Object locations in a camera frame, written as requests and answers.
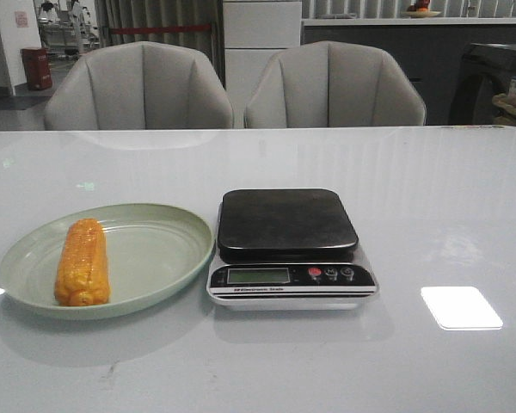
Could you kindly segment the orange corn cob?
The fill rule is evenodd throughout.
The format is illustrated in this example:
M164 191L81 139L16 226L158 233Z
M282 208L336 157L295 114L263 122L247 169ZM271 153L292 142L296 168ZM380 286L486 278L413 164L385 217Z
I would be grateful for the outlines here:
M63 306L104 305L110 298L107 241L96 219L79 219L68 230L54 296Z

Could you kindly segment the silver black kitchen scale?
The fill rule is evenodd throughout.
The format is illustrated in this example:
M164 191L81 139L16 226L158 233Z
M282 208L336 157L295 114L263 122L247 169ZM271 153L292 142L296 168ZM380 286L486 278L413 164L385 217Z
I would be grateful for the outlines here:
M224 194L206 290L238 311L351 310L379 284L337 193L265 188Z

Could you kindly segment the grey chair middle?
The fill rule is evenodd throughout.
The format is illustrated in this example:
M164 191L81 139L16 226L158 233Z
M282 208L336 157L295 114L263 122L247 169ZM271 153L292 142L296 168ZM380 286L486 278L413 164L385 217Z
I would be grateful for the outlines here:
M274 54L244 111L247 128L422 126L426 104L385 50L319 41Z

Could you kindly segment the grey chair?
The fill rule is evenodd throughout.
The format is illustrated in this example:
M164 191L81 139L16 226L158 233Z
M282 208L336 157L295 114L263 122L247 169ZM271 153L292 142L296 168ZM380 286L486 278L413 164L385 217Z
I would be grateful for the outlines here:
M83 55L44 109L49 131L226 129L233 109L209 58L151 41Z
M244 111L247 128L422 126L426 104L385 50L319 41L274 54Z

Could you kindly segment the grey chair left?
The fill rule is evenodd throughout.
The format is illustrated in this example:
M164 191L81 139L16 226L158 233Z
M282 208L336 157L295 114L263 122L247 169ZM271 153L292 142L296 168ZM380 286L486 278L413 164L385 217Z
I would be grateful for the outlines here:
M83 55L44 109L49 131L226 129L233 109L209 58L151 41Z

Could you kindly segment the white drawer cabinet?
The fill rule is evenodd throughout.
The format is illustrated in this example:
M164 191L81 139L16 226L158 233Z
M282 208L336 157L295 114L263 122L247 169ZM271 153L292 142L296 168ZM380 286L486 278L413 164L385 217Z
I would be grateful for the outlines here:
M300 1L223 1L224 82L243 127L243 112L272 55L300 44Z

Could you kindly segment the pale green plate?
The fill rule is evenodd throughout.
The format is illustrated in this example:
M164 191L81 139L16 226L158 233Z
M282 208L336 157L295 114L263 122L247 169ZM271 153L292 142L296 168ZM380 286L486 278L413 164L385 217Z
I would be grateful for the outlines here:
M109 301L62 306L54 281L69 227L97 219L107 240ZM0 287L23 308L44 317L95 320L119 317L180 292L207 268L213 231L188 210L158 204L101 206L49 222L18 240L0 263Z

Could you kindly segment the grey curtain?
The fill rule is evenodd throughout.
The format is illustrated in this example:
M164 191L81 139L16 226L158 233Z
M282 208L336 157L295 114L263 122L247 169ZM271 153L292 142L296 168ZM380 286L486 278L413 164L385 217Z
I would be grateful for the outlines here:
M103 46L154 41L203 52L224 81L222 3L214 0L106 0L95 10Z

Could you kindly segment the dark grey cabinet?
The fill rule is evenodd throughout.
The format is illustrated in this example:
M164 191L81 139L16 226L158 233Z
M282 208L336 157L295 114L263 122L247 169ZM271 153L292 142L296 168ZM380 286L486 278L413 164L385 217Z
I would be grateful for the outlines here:
M450 125L461 57L469 44L516 44L516 18L306 19L303 25L304 44L332 40L389 52L426 103L429 125Z

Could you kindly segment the fruit bowl on counter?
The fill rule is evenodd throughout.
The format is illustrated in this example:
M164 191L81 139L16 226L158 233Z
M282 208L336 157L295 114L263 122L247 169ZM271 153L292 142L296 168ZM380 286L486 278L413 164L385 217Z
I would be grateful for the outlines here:
M430 9L430 0L413 1L402 13L406 18L431 18L441 14L440 11Z

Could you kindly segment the black glossy appliance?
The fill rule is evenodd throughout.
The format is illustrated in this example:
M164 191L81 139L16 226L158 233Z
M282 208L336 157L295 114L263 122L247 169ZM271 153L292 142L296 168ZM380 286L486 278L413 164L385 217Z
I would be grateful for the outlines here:
M471 43L461 57L450 125L487 125L496 116L492 98L516 94L516 44Z

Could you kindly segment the red bin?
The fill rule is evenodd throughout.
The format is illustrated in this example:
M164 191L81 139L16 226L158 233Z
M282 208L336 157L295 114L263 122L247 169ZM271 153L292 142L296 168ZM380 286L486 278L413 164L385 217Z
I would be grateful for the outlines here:
M29 90L44 90L52 87L48 55L44 47L21 49L22 63Z

